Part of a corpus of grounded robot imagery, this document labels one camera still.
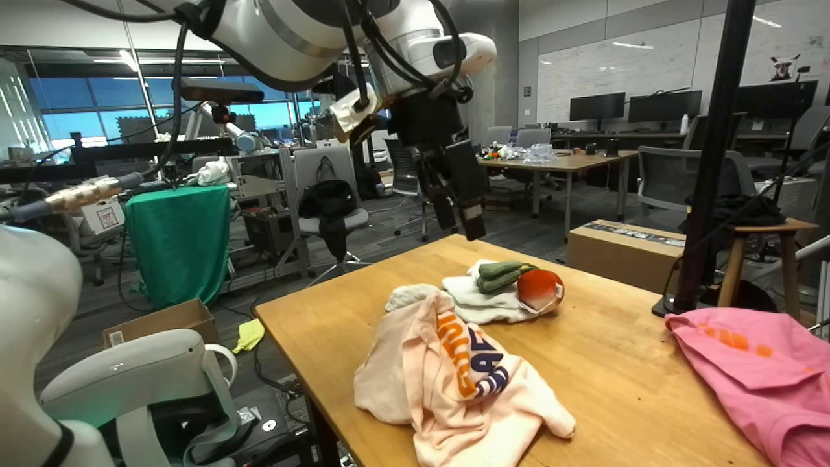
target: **metal pole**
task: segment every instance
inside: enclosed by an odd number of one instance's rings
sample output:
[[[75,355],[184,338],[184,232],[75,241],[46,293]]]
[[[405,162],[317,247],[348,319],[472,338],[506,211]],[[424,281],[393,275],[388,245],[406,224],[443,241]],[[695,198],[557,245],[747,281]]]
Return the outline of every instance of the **metal pole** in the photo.
[[[711,105],[707,105],[711,125],[706,127],[699,172],[695,182],[695,199],[692,199],[692,214],[686,217],[686,241],[681,255],[675,312],[690,312],[698,307],[699,285],[711,268],[706,263],[706,258],[711,255],[707,232],[712,228],[720,162],[729,144],[733,93],[741,81],[752,12],[755,12],[755,0],[729,0],[727,6],[715,81],[712,81]]]

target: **wooden table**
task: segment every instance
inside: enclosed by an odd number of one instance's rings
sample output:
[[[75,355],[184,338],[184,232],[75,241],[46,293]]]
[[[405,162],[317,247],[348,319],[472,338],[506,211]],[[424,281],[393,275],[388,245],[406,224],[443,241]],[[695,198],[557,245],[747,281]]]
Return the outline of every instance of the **wooden table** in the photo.
[[[638,151],[619,151],[619,156],[606,156],[605,151],[597,151],[594,156],[586,153],[568,153],[568,156],[551,156],[548,162],[479,162],[487,168],[515,168],[515,172],[531,172],[531,214],[538,216],[538,185],[542,175],[562,175],[566,177],[566,236],[570,232],[570,206],[573,206],[573,175],[588,172],[597,166],[611,166],[623,164],[619,182],[616,182],[616,203],[619,214],[628,199],[628,162],[638,159]]]
[[[353,377],[371,352],[392,289],[439,282],[485,258],[523,255],[448,236],[256,307],[314,408],[361,464],[415,464],[410,428],[384,426],[353,404]],[[545,377],[579,428],[573,441],[542,433],[520,464],[765,464],[650,316],[655,293],[535,263],[562,275],[561,313],[487,332]]]

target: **green cloth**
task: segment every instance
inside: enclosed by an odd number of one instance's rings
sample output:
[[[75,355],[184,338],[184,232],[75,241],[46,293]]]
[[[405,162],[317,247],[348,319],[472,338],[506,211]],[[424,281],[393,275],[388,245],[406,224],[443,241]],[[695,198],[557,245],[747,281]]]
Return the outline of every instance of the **green cloth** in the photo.
[[[227,271],[227,188],[175,188],[134,194],[125,216],[153,307],[218,299]]]

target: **yellow object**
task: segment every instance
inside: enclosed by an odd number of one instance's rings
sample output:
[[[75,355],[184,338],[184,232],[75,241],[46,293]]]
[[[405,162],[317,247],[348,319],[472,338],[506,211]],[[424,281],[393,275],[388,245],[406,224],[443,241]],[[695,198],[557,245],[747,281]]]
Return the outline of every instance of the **yellow object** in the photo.
[[[264,338],[264,328],[260,319],[238,325],[238,342],[232,352],[254,350],[261,338]]]

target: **pink cloth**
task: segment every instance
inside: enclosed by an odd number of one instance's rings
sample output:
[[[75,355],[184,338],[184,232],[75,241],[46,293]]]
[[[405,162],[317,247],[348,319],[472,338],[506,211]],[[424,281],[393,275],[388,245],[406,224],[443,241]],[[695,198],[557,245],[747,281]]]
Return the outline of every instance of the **pink cloth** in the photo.
[[[432,285],[392,293],[375,345],[354,371],[354,404],[411,426],[417,464],[510,467],[542,422],[570,439],[576,421],[536,368],[450,307]]]
[[[698,310],[666,316],[732,422],[777,467],[830,464],[830,345],[787,313]]]

